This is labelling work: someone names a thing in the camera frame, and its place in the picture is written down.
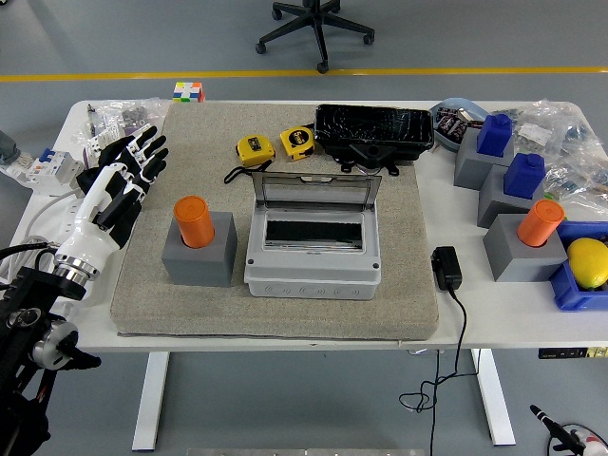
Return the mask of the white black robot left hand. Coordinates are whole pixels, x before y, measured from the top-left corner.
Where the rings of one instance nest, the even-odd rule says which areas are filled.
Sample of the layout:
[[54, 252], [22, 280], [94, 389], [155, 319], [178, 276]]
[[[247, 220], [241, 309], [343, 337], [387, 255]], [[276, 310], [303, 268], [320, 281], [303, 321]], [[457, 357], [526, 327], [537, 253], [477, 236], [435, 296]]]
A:
[[55, 253], [54, 274], [93, 280], [128, 242], [143, 200], [166, 166], [166, 138], [157, 132], [148, 124], [108, 144], [97, 164], [77, 177], [85, 197], [69, 238]]

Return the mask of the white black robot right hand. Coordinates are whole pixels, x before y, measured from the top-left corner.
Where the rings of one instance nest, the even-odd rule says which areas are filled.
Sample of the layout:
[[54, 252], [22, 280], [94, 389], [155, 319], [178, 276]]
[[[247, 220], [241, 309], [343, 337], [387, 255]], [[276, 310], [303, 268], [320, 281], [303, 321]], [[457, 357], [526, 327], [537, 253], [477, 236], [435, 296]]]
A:
[[589, 427], [579, 424], [561, 425], [536, 405], [530, 405], [529, 408], [549, 431], [548, 455], [607, 454], [607, 441]]

